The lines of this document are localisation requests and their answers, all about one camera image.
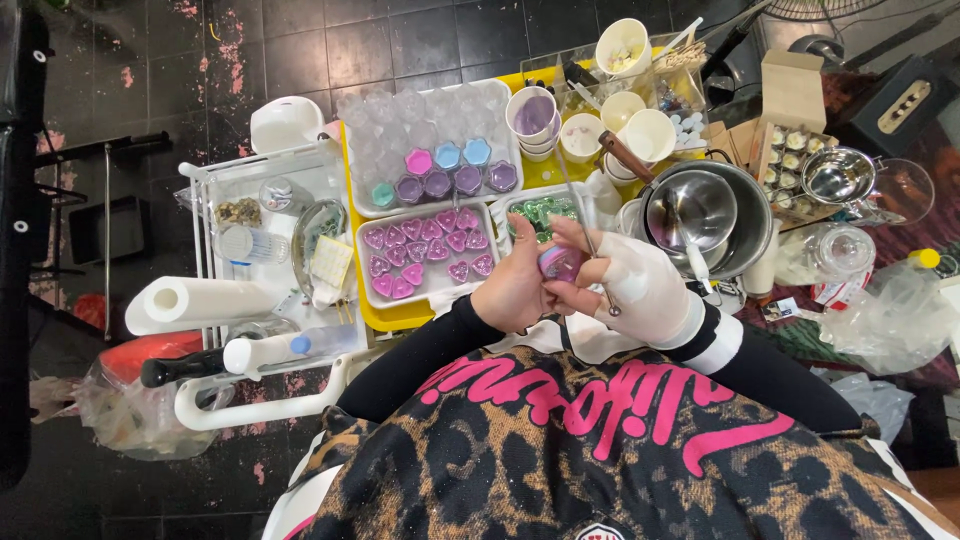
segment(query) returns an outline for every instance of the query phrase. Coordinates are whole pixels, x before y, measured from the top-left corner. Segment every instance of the wooden handle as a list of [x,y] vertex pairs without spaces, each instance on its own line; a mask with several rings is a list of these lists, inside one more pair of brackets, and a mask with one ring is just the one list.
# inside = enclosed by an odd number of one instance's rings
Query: wooden handle
[[637,178],[648,184],[654,180],[654,173],[650,172],[650,169],[643,164],[643,161],[635,156],[634,153],[627,148],[626,144],[616,138],[616,135],[614,135],[612,131],[606,130],[600,134],[597,141],[607,149],[607,152],[610,152],[618,161],[623,163],[623,166],[630,169],[630,172],[634,173]]

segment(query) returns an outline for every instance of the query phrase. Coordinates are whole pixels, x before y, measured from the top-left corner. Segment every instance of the purple wax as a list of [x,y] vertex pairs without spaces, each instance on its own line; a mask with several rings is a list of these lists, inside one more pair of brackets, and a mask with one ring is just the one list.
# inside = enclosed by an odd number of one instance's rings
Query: purple wax
[[520,106],[514,117],[514,130],[521,135],[536,135],[553,120],[557,109],[547,96],[534,96]]
[[480,190],[480,169],[472,165],[461,167],[459,171],[454,173],[453,183],[458,193],[468,197],[476,195],[477,191]]
[[396,197],[404,203],[415,205],[423,195],[423,184],[415,176],[405,176],[396,183]]
[[498,161],[490,168],[490,187],[506,193],[516,187],[516,168],[506,161]]
[[444,171],[433,171],[423,178],[423,191],[434,199],[444,199],[453,184]]

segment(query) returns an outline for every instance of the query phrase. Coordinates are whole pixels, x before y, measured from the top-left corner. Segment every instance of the metal bowl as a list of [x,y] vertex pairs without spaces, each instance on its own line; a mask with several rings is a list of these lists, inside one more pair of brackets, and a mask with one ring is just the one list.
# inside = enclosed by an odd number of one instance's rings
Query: metal bowl
[[870,194],[875,182],[874,161],[846,146],[824,148],[810,156],[800,180],[807,195],[828,205],[859,201]]
[[[676,207],[668,210],[671,191],[676,193]],[[647,203],[647,229],[664,251],[680,254],[686,242],[674,212],[680,215],[690,243],[706,253],[733,231],[736,199],[722,176],[705,170],[681,171],[660,182]]]
[[[648,207],[657,185],[686,170],[707,171],[719,175],[733,190],[737,206],[737,219],[733,225],[733,231],[724,243],[713,250],[704,251],[704,260],[707,262],[712,280],[725,280],[743,274],[766,251],[773,231],[773,215],[760,184],[746,171],[729,163],[690,160],[666,169],[640,192],[638,199],[623,206],[617,214],[618,229],[638,240],[657,245],[646,227],[644,210]],[[673,255],[669,252],[667,255],[682,276],[693,279],[693,271],[686,260],[686,255]]]

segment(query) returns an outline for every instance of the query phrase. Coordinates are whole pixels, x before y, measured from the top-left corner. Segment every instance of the stainless steel pot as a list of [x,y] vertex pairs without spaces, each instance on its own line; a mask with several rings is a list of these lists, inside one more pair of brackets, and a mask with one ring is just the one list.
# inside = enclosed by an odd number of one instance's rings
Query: stainless steel pot
[[[618,215],[620,229],[625,234],[656,245],[645,225],[646,209],[649,208],[651,195],[665,179],[689,170],[707,171],[719,175],[733,190],[737,207],[736,224],[725,243],[704,252],[704,260],[707,262],[712,280],[725,280],[739,276],[766,251],[767,244],[770,243],[770,234],[773,232],[773,215],[770,212],[770,203],[754,177],[729,163],[715,160],[690,160],[677,163],[663,171],[640,191],[636,200],[624,205]],[[667,255],[670,256],[681,275],[693,279],[693,271],[686,261],[686,255]]]

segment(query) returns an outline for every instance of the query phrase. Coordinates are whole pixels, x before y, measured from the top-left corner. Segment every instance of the person's right hand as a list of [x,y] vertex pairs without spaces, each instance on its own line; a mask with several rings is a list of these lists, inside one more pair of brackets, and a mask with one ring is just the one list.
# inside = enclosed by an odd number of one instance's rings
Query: person's right hand
[[[551,216],[550,226],[557,245],[589,253],[579,223]],[[543,286],[557,295],[555,309],[565,315],[574,310],[594,317],[611,330],[635,337],[655,348],[673,348],[674,342],[690,327],[691,294],[684,280],[656,246],[622,234],[588,230],[597,258],[584,262],[574,283],[551,281]],[[618,317],[608,313],[607,297],[587,287],[602,283],[620,308]]]

